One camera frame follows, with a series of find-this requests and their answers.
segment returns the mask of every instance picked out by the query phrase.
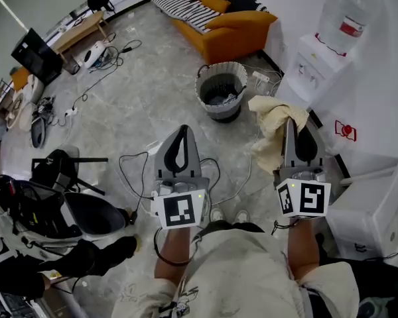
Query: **white t-shirt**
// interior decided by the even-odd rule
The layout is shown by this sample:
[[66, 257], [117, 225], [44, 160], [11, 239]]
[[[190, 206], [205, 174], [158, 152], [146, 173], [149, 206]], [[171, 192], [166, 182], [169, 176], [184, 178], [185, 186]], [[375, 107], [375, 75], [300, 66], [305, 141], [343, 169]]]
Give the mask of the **white t-shirt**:
[[178, 288], [164, 279], [126, 284], [112, 318], [355, 318], [359, 301], [349, 264], [321, 266], [296, 282], [275, 238], [233, 229], [202, 239]]

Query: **gray tile floor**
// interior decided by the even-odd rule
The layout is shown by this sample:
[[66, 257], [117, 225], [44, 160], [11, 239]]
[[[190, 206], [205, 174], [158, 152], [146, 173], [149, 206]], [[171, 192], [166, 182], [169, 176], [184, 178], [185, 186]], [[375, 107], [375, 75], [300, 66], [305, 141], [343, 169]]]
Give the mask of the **gray tile floor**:
[[[242, 111], [230, 124], [211, 120], [200, 106], [194, 82], [198, 68], [204, 64], [199, 53], [172, 25], [166, 15], [151, 3], [126, 13], [111, 21], [105, 28], [116, 32], [111, 43], [118, 49], [134, 38], [143, 45], [121, 57], [124, 60], [113, 74], [106, 77], [88, 93], [86, 102], [77, 102], [80, 112], [65, 127], [49, 127], [45, 145], [35, 149], [30, 134], [12, 129], [2, 142], [1, 165], [3, 173], [29, 178], [31, 158], [42, 158], [61, 144], [73, 144], [84, 157], [109, 157], [109, 163], [84, 164], [80, 177], [97, 185], [107, 193], [106, 199], [117, 207], [134, 208], [137, 200], [127, 191], [118, 168], [122, 154], [136, 154], [148, 150], [162, 141], [182, 124], [194, 131], [201, 158], [215, 158], [221, 168], [221, 180], [212, 191], [213, 201], [233, 195], [247, 177], [250, 147], [257, 135], [255, 115], [247, 106], [254, 95], [254, 71], [247, 68], [249, 81]], [[97, 40], [99, 32], [76, 45], [72, 53], [82, 58], [85, 51]], [[271, 67], [256, 55], [239, 62], [270, 70]], [[71, 76], [62, 74], [47, 86], [44, 96], [56, 96], [56, 114], [63, 123], [63, 114], [75, 98], [110, 71], [89, 74], [85, 68]], [[267, 74], [277, 80], [273, 74]], [[270, 89], [271, 84], [263, 86]], [[133, 187], [141, 189], [143, 158], [127, 160], [123, 168]], [[217, 171], [210, 162], [203, 166], [205, 176], [216, 179]], [[145, 193], [153, 189], [153, 156], [145, 170]], [[149, 202], [144, 201], [148, 209]], [[222, 204], [227, 218], [233, 219], [236, 211], [247, 209], [252, 221], [271, 232], [273, 221], [279, 216], [273, 191], [273, 177], [252, 161], [251, 178], [234, 199]], [[141, 274], [152, 274], [156, 256], [153, 252], [153, 234], [159, 223], [142, 209], [134, 227], [120, 235], [137, 233], [143, 239], [141, 252], [104, 277], [87, 277], [85, 285], [79, 282], [74, 293], [88, 317], [110, 317], [113, 303], [123, 283]]]

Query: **table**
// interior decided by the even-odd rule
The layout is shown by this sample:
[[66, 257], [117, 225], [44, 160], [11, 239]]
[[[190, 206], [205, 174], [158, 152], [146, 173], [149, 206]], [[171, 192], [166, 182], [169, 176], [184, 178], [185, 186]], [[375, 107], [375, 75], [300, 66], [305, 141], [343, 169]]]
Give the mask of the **table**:
[[72, 27], [67, 30], [53, 45], [52, 49], [59, 54], [63, 61], [66, 62], [63, 52], [69, 49], [72, 45], [76, 44], [81, 39], [85, 38], [87, 35], [93, 33], [95, 30], [99, 30], [103, 37], [106, 38], [107, 35], [105, 31], [100, 27], [100, 23], [104, 22], [107, 25], [105, 19], [103, 19], [103, 11], [98, 11], [87, 18], [85, 18], [81, 24]]

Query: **orange sofa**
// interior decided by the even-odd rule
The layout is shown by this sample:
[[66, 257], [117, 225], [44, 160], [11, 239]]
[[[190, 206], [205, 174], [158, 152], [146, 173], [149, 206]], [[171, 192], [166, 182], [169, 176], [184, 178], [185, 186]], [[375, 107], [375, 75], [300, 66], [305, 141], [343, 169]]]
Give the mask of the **orange sofa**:
[[[212, 8], [210, 2], [204, 3]], [[208, 64], [234, 60], [264, 48], [274, 15], [261, 11], [236, 11], [212, 19], [206, 24], [211, 31], [200, 34], [182, 20], [174, 25], [201, 53]]]

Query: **striped cushion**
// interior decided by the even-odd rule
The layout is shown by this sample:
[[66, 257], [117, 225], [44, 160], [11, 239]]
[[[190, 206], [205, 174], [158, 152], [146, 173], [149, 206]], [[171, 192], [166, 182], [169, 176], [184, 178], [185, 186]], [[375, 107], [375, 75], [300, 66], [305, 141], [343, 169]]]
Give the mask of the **striped cushion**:
[[219, 15], [221, 15], [221, 13], [215, 12], [213, 9], [201, 4], [190, 12], [190, 16], [187, 18], [186, 22], [200, 34], [205, 34], [210, 31], [210, 29], [205, 28], [206, 24]]
[[163, 12], [172, 18], [186, 20], [190, 10], [200, 4], [197, 0], [152, 0]]

